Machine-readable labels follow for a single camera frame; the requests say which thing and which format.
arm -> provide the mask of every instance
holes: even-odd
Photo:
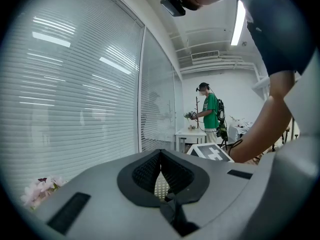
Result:
[[[210,115],[211,113],[212,113],[212,109],[209,109],[209,110],[202,111],[202,112],[196,114],[196,117],[197,118],[202,118],[202,117],[205,117],[207,115]]]
[[[230,156],[236,163],[244,163],[260,155],[284,133],[292,118],[284,97],[295,84],[293,71],[282,71],[270,76],[270,95],[252,128],[243,141],[232,148]]]

window blind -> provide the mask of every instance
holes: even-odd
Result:
[[[175,101],[175,132],[180,131],[185,127],[184,118],[184,97],[182,82],[175,69],[173,69],[174,80],[174,101]]]
[[[3,44],[1,169],[20,196],[138,152],[144,26],[116,0],[33,0]]]
[[[148,30],[145,33],[142,65],[142,151],[173,149],[175,135],[173,67]]]

pink flower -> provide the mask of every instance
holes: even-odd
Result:
[[[62,177],[52,177],[53,182],[58,186],[58,187],[62,187],[64,184],[66,184],[66,181],[62,180]]]
[[[21,196],[21,200],[25,206],[31,206],[33,201],[39,197],[41,189],[34,183],[31,183],[29,187],[24,188],[25,195]]]

headset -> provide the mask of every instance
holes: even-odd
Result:
[[[191,11],[196,11],[198,9],[194,4],[186,0],[161,0],[160,3],[173,17],[186,15],[184,7]]]

ceiling light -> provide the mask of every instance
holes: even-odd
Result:
[[[110,65],[111,67],[116,68],[117,70],[122,71],[123,73],[126,73],[126,74],[128,74],[128,75],[131,74],[131,72],[130,72],[129,70],[126,70],[126,69],[123,68],[122,66],[119,66],[119,65],[115,64],[114,62],[112,62],[112,61],[110,61],[110,60],[108,60],[108,59],[106,59],[106,58],[104,58],[104,57],[101,57],[101,58],[100,58],[100,61],[102,61],[102,62]]]
[[[238,0],[236,4],[236,20],[235,20],[234,31],[233,31],[232,41],[231,41],[232,46],[238,45],[242,28],[245,22],[245,17],[246,17],[246,9],[244,7],[244,4],[240,0]]]
[[[32,32],[32,36],[34,38],[36,38],[36,39],[48,41],[48,42],[55,43],[57,45],[65,46],[65,47],[68,47],[68,48],[71,45],[70,42],[64,41],[64,40],[59,39],[59,38],[52,37],[50,35],[41,34],[41,33],[38,33],[38,32]]]

